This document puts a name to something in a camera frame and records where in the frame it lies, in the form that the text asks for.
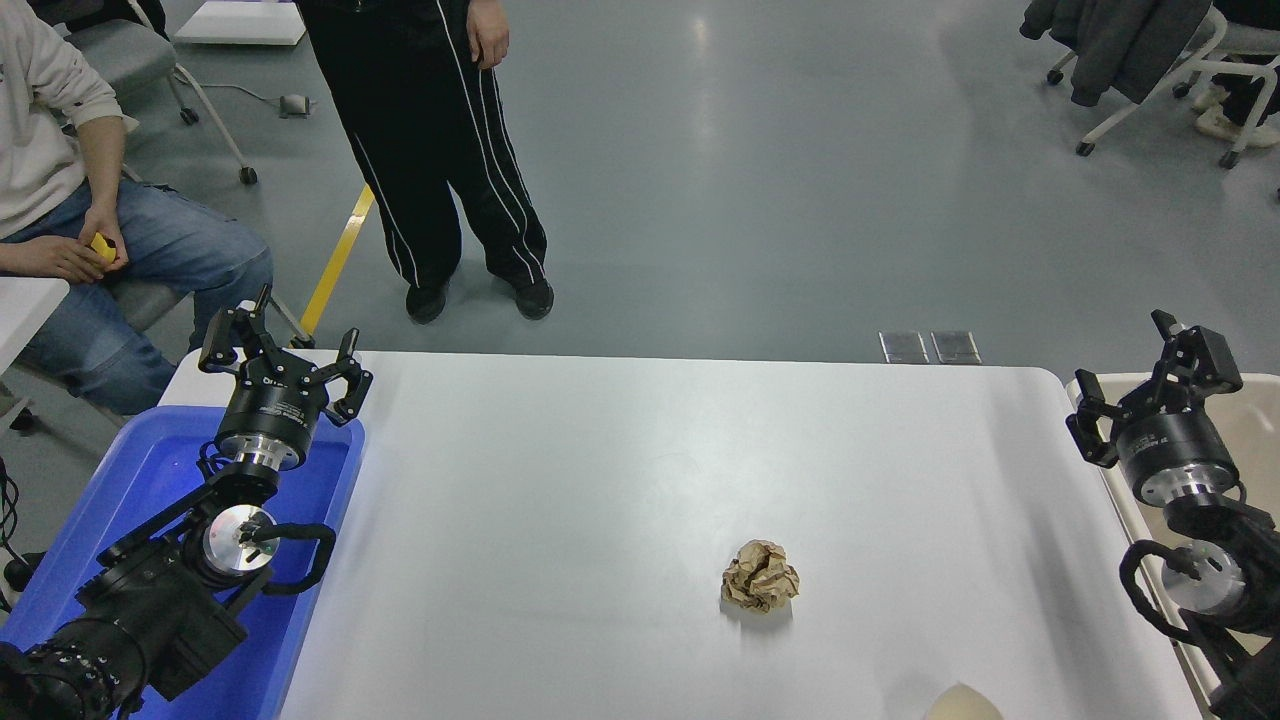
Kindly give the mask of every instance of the white shoe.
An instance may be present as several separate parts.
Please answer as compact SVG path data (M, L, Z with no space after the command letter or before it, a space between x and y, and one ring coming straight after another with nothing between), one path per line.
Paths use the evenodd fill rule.
M1196 118L1196 129L1210 137L1216 137L1233 143L1239 140L1240 133L1244 132L1244 128L1226 119L1226 115L1222 114L1221 105L1215 105L1213 108L1206 110L1203 115ZM1275 128L1258 126L1249 133L1249 147L1274 147L1276 145L1280 145L1280 131Z
M1226 97L1231 95L1228 90L1220 85L1208 83L1208 88L1196 96L1196 101L1192 102L1192 110L1197 113L1203 113L1213 105L1221 105Z

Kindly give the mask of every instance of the sneaker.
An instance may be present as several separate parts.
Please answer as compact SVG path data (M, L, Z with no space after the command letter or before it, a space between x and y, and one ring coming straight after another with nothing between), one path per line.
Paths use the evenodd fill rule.
M556 302L556 291L552 290L552 286L545 279L515 290L516 307L520 309L520 314L525 318L540 320L552 311L552 305Z
M404 295L404 310L408 311L410 319L425 325L439 318L444 311L444 291L448 288L448 281L436 286L410 286L408 293Z
M1244 128L1233 123L1222 114L1222 106L1216 105L1196 118L1196 129L1210 137L1235 142ZM1249 133L1249 147L1274 147L1280 145L1280 131L1267 126L1258 126Z
M1228 92L1225 87L1210 83L1204 92L1196 96L1196 100L1192 102L1192 110L1203 113L1213 105L1221 105L1222 101L1226 100L1228 95L1230 95L1230 92Z

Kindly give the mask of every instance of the crumpled paper ball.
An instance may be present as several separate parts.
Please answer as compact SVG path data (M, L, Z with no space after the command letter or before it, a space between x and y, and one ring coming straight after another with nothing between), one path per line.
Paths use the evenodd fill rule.
M800 575L787 565L782 546L768 541L751 541L737 551L737 557L724 570L721 597L756 612L782 607L800 594Z

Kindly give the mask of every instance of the blue plastic tray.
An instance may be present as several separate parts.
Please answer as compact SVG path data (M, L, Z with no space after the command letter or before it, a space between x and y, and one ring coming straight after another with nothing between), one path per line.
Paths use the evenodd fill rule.
M195 460L200 446L216 433L223 413L221 407L156 407L125 425L0 628L0 639L28 650L81 614L74 594L101 571L97 553L204 482ZM306 464L282 474L280 492L266 502L266 510L279 523L323 521L340 530L364 442L358 421L334 428L321 419ZM293 582L306 574L314 548L314 542L282 543L271 562L275 579ZM296 597L255 598L239 615L248 639L174 702L148 689L146 706L132 717L274 720L319 592L315 587Z

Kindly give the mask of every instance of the yellow floor tape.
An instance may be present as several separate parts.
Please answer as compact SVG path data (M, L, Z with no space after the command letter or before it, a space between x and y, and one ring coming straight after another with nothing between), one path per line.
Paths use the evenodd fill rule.
M356 236L360 234L360 228L364 227L365 218L369 217L369 208L372 204L374 192L366 184L365 190L360 192L356 208L351 210L347 227L343 228L342 234L338 237L338 246L329 255L329 264L325 265L324 273L320 274L320 282L316 284L315 292L311 293L311 301L307 302L307 309L302 313L302 329L307 334L314 334L316 325L320 324L320 315L324 314L325 306L329 305L329 296L333 295L333 287L338 284L338 278L342 277L342 269L347 265L347 256L351 255L351 249L356 245Z

